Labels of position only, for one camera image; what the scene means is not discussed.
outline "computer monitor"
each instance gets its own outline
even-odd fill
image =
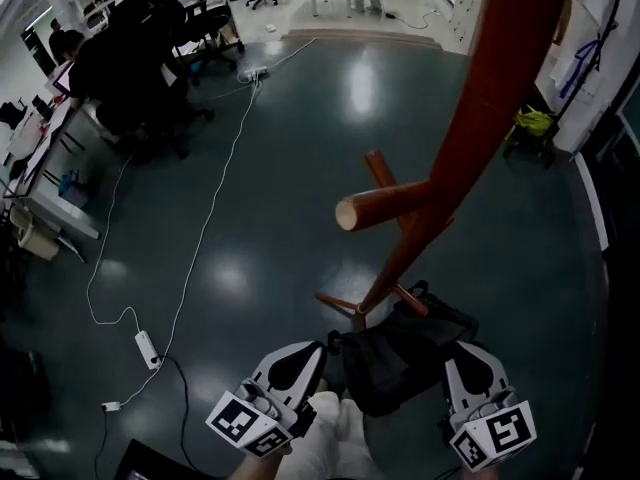
[[[216,480],[199,473],[132,439],[114,480]]]
[[[69,69],[71,69],[71,66],[73,66],[73,62],[69,62],[53,81],[53,86],[65,96],[71,96],[71,88],[69,87]]]

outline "black cable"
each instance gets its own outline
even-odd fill
[[[427,28],[429,26],[429,24],[427,23],[427,16],[430,16],[431,14],[433,14],[434,11],[429,11],[425,14],[422,15],[422,21],[424,21],[424,27],[414,27],[413,25],[407,23],[406,21],[404,21],[400,16],[396,16],[395,14],[391,14],[390,12],[386,12],[385,15],[387,16],[387,18],[391,18],[392,20],[399,20],[402,23],[404,23],[407,27],[409,28],[414,28],[416,30],[424,30],[425,28]]]
[[[384,10],[384,4],[382,4],[382,12],[384,13],[384,15],[387,18],[390,18],[392,20],[401,21],[402,23],[404,23],[409,28],[413,28],[415,30],[424,30],[425,28],[429,27],[429,24],[427,23],[426,17],[430,16],[431,14],[433,14],[434,11],[429,11],[429,12],[427,12],[427,13],[422,15],[422,21],[424,21],[424,27],[414,27],[413,25],[411,25],[411,24],[407,23],[406,21],[404,21],[400,16],[396,16],[393,13],[385,11]]]
[[[180,377],[182,377],[182,383],[184,384],[185,410],[184,410],[184,416],[182,417],[182,428],[180,430],[180,448],[182,449],[182,454],[184,455],[184,458],[187,459],[189,466],[191,466],[191,468],[197,471],[198,473],[202,473],[204,475],[205,473],[200,469],[198,469],[196,465],[191,461],[191,459],[189,458],[189,454],[187,453],[187,450],[185,448],[184,436],[187,428],[187,420],[189,419],[189,385],[187,384],[187,378],[185,377],[184,372],[182,371],[182,368],[178,364],[178,361],[176,361],[173,357],[165,355],[165,356],[158,356],[155,358],[156,361],[158,359],[168,359],[169,361],[171,361],[175,365],[176,369],[178,370]]]
[[[447,480],[447,478],[451,478],[461,469],[462,466],[456,466],[455,468],[447,469],[446,471],[443,471],[442,473],[437,475],[433,480]]]
[[[100,450],[93,458],[93,473],[96,476],[96,480],[100,480],[100,474],[98,473],[98,460],[100,459],[100,455],[102,455],[102,452],[104,451],[105,445],[107,444],[107,434],[109,433],[109,429],[107,427],[107,411],[103,409],[102,414],[104,416],[104,434],[102,435],[102,444],[100,445]]]

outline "cabinet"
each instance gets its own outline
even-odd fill
[[[475,35],[479,30],[484,0],[456,0],[451,17],[451,28],[460,45],[461,53],[471,53]]]

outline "black bag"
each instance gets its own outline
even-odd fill
[[[426,317],[417,316],[400,301],[371,329],[329,334],[329,352],[342,351],[349,393],[369,416],[391,414],[442,381],[444,363],[451,358],[455,342],[471,341],[478,331],[476,319],[428,293],[426,281],[419,281],[409,292],[429,308]]]

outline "power adapter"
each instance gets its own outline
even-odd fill
[[[102,410],[104,412],[119,411],[121,408],[120,402],[105,402],[102,404]]]
[[[259,66],[253,69],[247,69],[242,76],[247,82],[255,82],[260,80],[260,78],[264,78],[269,73],[269,68],[267,66]]]
[[[149,368],[149,370],[160,368],[160,363],[156,360],[158,354],[153,347],[153,343],[151,343],[151,338],[149,338],[147,331],[140,331],[136,334],[136,344],[140,349],[144,362],[147,363],[147,368]]]

